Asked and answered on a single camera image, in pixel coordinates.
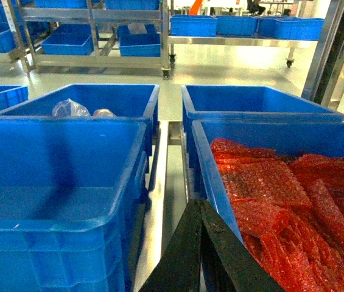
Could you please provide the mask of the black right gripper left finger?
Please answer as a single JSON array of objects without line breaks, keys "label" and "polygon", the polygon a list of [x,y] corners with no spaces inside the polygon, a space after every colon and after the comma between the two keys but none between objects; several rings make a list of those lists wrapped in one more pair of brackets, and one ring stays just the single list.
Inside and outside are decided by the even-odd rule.
[{"label": "black right gripper left finger", "polygon": [[141,291],[199,291],[201,200],[190,200],[156,267]]}]

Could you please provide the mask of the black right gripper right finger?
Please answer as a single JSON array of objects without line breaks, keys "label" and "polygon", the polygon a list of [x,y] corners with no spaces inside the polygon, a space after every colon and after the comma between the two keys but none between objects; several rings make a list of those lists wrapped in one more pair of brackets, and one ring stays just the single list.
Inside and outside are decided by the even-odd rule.
[{"label": "black right gripper right finger", "polygon": [[283,291],[212,205],[201,200],[201,257],[207,291]]}]

